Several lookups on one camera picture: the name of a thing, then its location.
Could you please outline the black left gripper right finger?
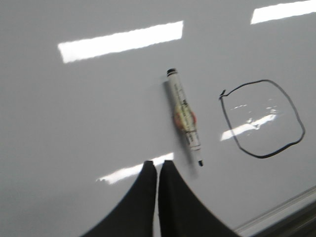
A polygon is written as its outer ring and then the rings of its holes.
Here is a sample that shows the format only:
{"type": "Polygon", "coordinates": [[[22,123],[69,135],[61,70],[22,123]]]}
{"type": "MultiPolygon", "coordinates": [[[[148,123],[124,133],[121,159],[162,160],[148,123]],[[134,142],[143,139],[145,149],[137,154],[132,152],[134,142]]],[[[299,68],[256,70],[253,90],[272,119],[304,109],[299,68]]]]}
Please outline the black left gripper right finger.
{"type": "Polygon", "coordinates": [[[161,168],[158,214],[162,237],[237,237],[195,196],[171,160],[161,168]]]}

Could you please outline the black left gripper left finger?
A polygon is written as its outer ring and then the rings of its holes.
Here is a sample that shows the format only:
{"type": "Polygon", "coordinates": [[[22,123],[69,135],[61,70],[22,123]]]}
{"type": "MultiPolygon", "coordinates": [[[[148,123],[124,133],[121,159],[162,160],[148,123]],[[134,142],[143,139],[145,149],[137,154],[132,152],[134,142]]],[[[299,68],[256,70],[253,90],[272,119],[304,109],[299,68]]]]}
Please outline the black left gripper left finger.
{"type": "Polygon", "coordinates": [[[157,191],[157,170],[143,163],[137,179],[117,206],[84,237],[151,237],[157,191]]]}

